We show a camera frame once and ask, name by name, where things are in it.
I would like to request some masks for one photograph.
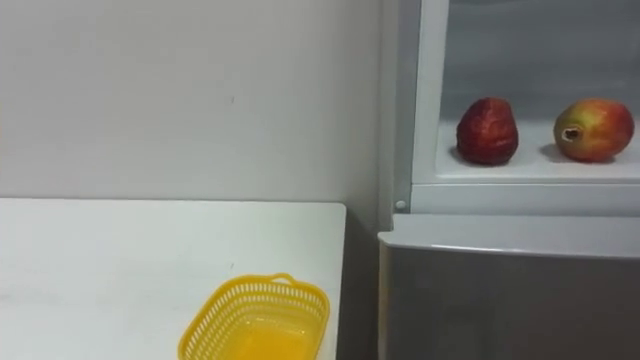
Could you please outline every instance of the basket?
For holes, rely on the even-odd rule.
[[[249,275],[223,284],[196,315],[178,346],[180,360],[312,360],[329,300],[288,274]]]

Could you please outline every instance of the tabletop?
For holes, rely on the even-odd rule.
[[[287,272],[328,295],[335,359],[346,210],[331,203],[0,199],[0,359],[176,359],[207,298]]]

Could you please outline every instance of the apple stem cavity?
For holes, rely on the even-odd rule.
[[[582,137],[582,129],[577,127],[571,127],[562,131],[562,140],[568,142],[574,142]]]

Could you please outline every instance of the apple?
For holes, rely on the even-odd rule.
[[[569,106],[553,128],[556,145],[580,162],[606,162],[631,142],[635,123],[623,104],[590,98]]]
[[[518,148],[516,121],[511,105],[504,99],[477,100],[464,113],[456,130],[458,153],[474,164],[504,164]]]

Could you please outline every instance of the refrigerator door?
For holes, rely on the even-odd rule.
[[[397,215],[380,359],[640,359],[640,219]]]

